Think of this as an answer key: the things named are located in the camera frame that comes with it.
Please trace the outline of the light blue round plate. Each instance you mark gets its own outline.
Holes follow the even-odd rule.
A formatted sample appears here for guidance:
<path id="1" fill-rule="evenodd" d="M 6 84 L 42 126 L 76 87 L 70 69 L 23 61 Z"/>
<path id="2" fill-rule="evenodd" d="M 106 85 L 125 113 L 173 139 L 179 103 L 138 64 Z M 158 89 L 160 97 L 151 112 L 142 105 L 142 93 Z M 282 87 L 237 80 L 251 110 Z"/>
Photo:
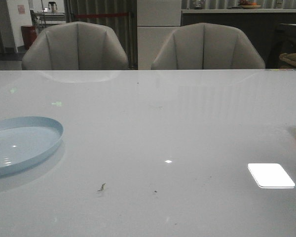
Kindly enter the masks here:
<path id="1" fill-rule="evenodd" d="M 60 146 L 63 132 L 60 122 L 47 117 L 0 120 L 0 177 L 49 158 Z"/>

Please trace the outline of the white cabinet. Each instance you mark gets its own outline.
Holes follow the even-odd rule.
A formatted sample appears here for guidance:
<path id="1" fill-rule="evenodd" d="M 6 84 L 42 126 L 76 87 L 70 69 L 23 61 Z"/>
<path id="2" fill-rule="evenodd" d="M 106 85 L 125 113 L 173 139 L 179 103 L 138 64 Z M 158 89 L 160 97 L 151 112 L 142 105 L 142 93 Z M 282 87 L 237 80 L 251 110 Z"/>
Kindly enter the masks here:
<path id="1" fill-rule="evenodd" d="M 180 0 L 137 1 L 138 69 L 149 70 L 168 34 L 181 24 Z"/>

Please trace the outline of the red cylindrical bin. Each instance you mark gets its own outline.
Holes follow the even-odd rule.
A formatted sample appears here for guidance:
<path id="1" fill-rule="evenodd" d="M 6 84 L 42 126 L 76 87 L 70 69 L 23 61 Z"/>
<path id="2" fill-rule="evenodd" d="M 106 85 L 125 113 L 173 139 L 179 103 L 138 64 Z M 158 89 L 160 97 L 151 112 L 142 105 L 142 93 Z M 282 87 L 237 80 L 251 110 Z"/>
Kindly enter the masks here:
<path id="1" fill-rule="evenodd" d="M 33 25 L 21 26 L 24 48 L 28 50 L 37 38 L 36 28 Z"/>

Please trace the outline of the dark counter with white top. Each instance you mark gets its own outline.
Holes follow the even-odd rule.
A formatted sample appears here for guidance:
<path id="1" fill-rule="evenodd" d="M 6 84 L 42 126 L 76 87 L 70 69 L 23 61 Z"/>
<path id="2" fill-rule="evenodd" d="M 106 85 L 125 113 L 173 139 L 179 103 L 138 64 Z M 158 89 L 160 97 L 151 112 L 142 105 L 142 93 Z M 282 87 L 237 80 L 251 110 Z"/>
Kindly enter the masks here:
<path id="1" fill-rule="evenodd" d="M 267 62 L 273 35 L 281 23 L 296 24 L 296 9 L 182 10 L 181 26 L 212 23 L 241 29 Z"/>

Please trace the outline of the grey leather chair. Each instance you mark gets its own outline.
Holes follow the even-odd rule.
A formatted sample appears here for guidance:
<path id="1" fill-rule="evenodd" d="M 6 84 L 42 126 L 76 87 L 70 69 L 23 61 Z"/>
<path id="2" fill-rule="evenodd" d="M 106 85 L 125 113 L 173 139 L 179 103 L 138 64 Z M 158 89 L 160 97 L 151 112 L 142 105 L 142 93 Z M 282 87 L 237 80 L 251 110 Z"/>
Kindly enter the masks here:
<path id="1" fill-rule="evenodd" d="M 264 60 L 242 30 L 211 23 L 173 30 L 151 65 L 153 70 L 264 68 Z"/>
<path id="2" fill-rule="evenodd" d="M 22 59 L 23 70 L 127 70 L 128 58 L 112 28 L 86 22 L 48 27 Z"/>

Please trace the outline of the grey leather chair left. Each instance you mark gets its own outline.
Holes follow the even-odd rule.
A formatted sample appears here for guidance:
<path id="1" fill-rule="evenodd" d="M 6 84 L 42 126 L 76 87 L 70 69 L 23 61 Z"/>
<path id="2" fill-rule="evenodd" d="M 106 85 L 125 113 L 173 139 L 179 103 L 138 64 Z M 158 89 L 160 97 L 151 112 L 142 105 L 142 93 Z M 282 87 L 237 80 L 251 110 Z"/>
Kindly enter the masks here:
<path id="1" fill-rule="evenodd" d="M 22 59 L 23 70 L 127 70 L 128 58 L 112 28 L 86 22 L 48 27 Z"/>

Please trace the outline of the grey leather chair right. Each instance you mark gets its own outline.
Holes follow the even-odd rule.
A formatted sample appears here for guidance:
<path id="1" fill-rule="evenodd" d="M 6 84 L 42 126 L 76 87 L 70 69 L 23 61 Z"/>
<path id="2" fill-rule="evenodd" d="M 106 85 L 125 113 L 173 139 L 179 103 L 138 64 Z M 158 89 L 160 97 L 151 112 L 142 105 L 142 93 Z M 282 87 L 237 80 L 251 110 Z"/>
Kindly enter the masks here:
<path id="1" fill-rule="evenodd" d="M 153 70 L 264 68 L 264 60 L 242 30 L 211 23 L 173 30 L 151 65 Z"/>

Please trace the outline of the fruit bowl on counter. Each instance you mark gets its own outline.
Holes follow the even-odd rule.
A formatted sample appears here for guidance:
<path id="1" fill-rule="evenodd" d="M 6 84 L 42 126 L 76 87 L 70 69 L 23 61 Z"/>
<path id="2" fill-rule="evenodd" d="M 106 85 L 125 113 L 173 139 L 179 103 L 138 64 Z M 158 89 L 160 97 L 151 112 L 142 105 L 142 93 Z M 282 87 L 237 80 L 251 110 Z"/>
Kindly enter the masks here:
<path id="1" fill-rule="evenodd" d="M 258 5 L 256 2 L 252 2 L 250 0 L 239 0 L 238 6 L 242 9 L 257 9 L 261 7 L 261 5 Z"/>

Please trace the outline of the brown cushioned seat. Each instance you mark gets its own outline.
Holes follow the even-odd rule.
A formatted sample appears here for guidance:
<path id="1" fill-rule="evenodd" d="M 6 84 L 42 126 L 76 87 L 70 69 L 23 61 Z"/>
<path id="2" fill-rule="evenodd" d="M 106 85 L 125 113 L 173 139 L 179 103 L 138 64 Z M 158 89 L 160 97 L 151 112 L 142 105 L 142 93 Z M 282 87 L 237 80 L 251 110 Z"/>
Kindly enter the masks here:
<path id="1" fill-rule="evenodd" d="M 296 69 L 296 53 L 282 53 L 279 55 L 279 59 L 282 62 L 282 68 Z"/>

